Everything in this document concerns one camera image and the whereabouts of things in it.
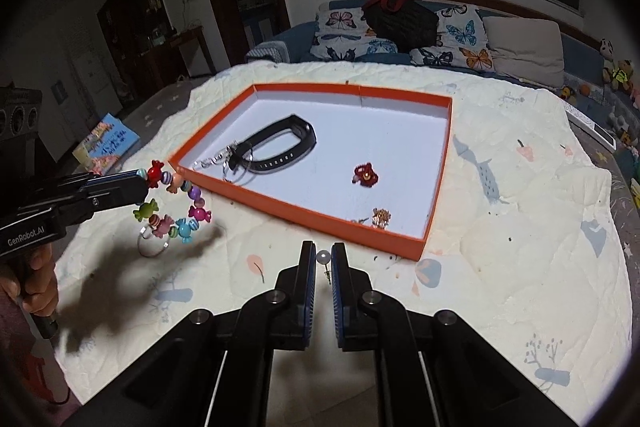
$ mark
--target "blue book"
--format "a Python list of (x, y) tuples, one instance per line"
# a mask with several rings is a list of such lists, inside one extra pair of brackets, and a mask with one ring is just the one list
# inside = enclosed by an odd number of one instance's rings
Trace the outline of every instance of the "blue book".
[(140, 137), (107, 114), (78, 147), (74, 156), (89, 172), (107, 174)]

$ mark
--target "orange butterfly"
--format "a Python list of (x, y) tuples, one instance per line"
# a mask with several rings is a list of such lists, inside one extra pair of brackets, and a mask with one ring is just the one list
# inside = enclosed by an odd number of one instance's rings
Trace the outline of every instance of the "orange butterfly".
[(479, 54), (475, 54), (474, 52), (464, 48), (458, 49), (462, 52), (463, 55), (465, 55), (466, 64), (472, 70), (490, 70), (493, 68), (494, 64), (492, 63), (489, 52), (486, 49), (481, 49)]

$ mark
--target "human hand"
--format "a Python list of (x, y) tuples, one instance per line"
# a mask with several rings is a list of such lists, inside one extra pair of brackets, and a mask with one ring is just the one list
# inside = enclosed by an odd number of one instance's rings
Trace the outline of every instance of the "human hand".
[[(22, 306), (34, 315), (48, 317), (58, 305), (58, 280), (53, 272), (56, 263), (53, 261), (51, 245), (37, 248), (31, 254), (29, 266), (33, 273), (24, 284), (28, 296), (24, 298)], [(0, 287), (14, 301), (20, 295), (20, 283), (6, 264), (0, 264)]]

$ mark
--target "shallow open box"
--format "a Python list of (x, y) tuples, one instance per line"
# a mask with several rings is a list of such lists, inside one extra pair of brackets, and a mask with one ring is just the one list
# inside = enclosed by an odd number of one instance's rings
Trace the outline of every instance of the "shallow open box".
[[(186, 179), (267, 214), (346, 241), (417, 261), (427, 241), (449, 143), (452, 100), (446, 96), (343, 84), (255, 84), (219, 111), (170, 159)], [(222, 166), (194, 170), (230, 143), (296, 114), (314, 128), (315, 148), (265, 174), (223, 180)], [(254, 160), (290, 148), (291, 134), (254, 150)], [(370, 162), (373, 187), (352, 184)], [(372, 227), (373, 208), (391, 213)], [(364, 224), (354, 223), (369, 218)]]

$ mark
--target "magenta candy bead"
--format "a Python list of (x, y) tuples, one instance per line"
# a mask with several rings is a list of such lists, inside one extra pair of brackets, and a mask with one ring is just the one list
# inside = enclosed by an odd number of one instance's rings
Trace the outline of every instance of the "magenta candy bead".
[(189, 190), (188, 192), (188, 196), (193, 200), (199, 200), (200, 199), (200, 195), (202, 194), (202, 191), (200, 190), (199, 187), (196, 187), (196, 185), (193, 185), (193, 187), (191, 187), (191, 190)]

